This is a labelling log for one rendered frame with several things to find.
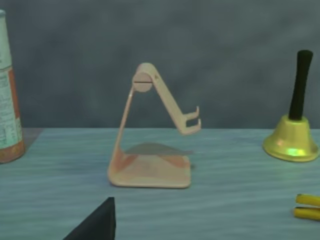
black pointed object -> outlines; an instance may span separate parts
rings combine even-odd
[[[109,197],[63,240],[114,240],[115,235],[115,198]]]
[[[313,55],[309,50],[297,53],[296,76],[288,116],[292,121],[300,121],[303,117],[306,84]]]

table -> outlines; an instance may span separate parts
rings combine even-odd
[[[320,223],[293,217],[299,193],[320,195],[320,160],[262,150],[271,130],[126,129],[122,147],[157,142],[195,165],[187,189],[119,188],[106,170],[117,129],[25,129],[27,153],[0,165],[0,239],[61,240],[115,197],[117,240],[319,240]],[[320,142],[320,130],[312,131]]]

bottle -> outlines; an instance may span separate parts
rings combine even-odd
[[[0,9],[0,163],[16,160],[24,153],[6,12]]]

orange can bottom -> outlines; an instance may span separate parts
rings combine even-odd
[[[25,154],[26,148],[24,141],[20,141],[13,146],[0,149],[0,164],[12,162]]]

background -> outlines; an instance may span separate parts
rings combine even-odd
[[[0,0],[24,127],[118,127],[142,62],[204,128],[274,128],[297,51],[314,52],[305,116],[320,128],[319,0]],[[127,127],[173,127],[155,91]]]

